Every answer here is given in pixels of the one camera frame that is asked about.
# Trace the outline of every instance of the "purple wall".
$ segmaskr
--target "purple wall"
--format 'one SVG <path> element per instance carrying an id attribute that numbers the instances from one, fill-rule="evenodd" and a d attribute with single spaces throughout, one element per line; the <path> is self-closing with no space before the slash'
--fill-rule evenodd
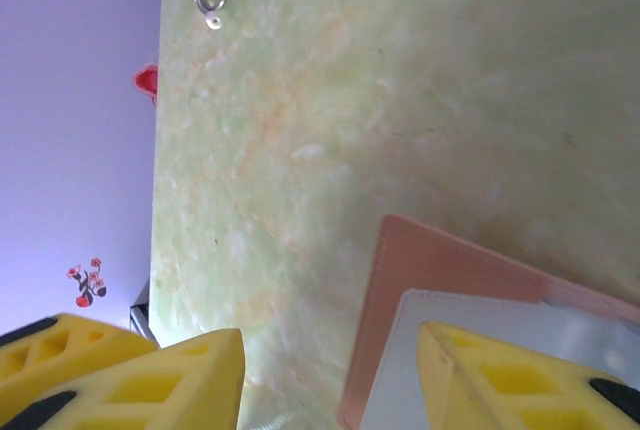
<path id="1" fill-rule="evenodd" d="M 160 0 L 0 0 L 0 333 L 60 311 L 124 324 L 149 276 Z M 66 277 L 102 262 L 107 295 Z"/>

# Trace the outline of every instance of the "red object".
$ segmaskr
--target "red object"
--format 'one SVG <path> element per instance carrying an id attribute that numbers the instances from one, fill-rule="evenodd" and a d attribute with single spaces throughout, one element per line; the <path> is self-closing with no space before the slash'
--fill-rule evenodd
<path id="1" fill-rule="evenodd" d="M 76 305 L 78 305 L 81 308 L 85 308 L 89 306 L 89 299 L 87 297 L 77 297 L 76 298 Z"/>
<path id="2" fill-rule="evenodd" d="M 158 66 L 155 64 L 147 65 L 136 73 L 133 81 L 138 90 L 151 97 L 151 101 L 155 105 L 158 98 Z"/>

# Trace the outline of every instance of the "marble countertop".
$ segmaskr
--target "marble countertop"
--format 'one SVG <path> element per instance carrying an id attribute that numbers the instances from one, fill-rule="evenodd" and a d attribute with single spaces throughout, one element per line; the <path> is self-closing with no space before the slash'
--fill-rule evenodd
<path id="1" fill-rule="evenodd" d="M 150 320 L 242 329 L 240 429 L 336 425 L 388 213 L 640 302 L 640 0 L 221 18 L 162 3 Z"/>

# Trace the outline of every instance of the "red flower sticker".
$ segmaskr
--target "red flower sticker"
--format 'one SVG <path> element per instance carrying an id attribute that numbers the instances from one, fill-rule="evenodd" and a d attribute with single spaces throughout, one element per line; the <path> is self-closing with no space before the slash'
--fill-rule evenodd
<path id="1" fill-rule="evenodd" d="M 104 285 L 104 280 L 100 278 L 102 260 L 92 258 L 91 266 L 96 269 L 95 272 L 87 272 L 82 269 L 81 265 L 76 265 L 67 272 L 68 278 L 78 282 L 80 296 L 76 297 L 76 305 L 80 308 L 91 306 L 94 297 L 104 297 L 107 294 L 107 287 Z"/>
<path id="2" fill-rule="evenodd" d="M 67 272 L 67 277 L 75 278 L 75 276 L 78 275 L 79 272 L 80 272 L 80 265 L 76 265 L 75 267 L 69 269 L 69 271 Z"/>
<path id="3" fill-rule="evenodd" d="M 87 297 L 80 296 L 76 298 L 76 305 L 81 308 L 85 308 L 91 305 L 91 302 L 89 302 L 89 299 Z"/>

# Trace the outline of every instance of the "black rubber edge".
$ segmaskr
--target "black rubber edge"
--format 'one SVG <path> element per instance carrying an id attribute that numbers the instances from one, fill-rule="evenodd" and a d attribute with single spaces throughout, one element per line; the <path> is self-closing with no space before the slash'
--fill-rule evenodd
<path id="1" fill-rule="evenodd" d="M 589 385 L 640 425 L 640 392 L 638 390 L 604 378 L 592 378 L 589 380 Z"/>
<path id="2" fill-rule="evenodd" d="M 42 320 L 38 320 L 37 322 L 30 323 L 29 325 L 25 325 L 24 327 L 20 327 L 12 332 L 0 335 L 0 347 L 9 345 L 17 340 L 33 335 L 34 333 L 42 332 L 47 328 L 53 327 L 56 323 L 58 323 L 58 317 L 47 317 Z"/>
<path id="3" fill-rule="evenodd" d="M 78 392 L 65 390 L 33 402 L 5 423 L 0 430 L 38 430 L 73 400 Z"/>

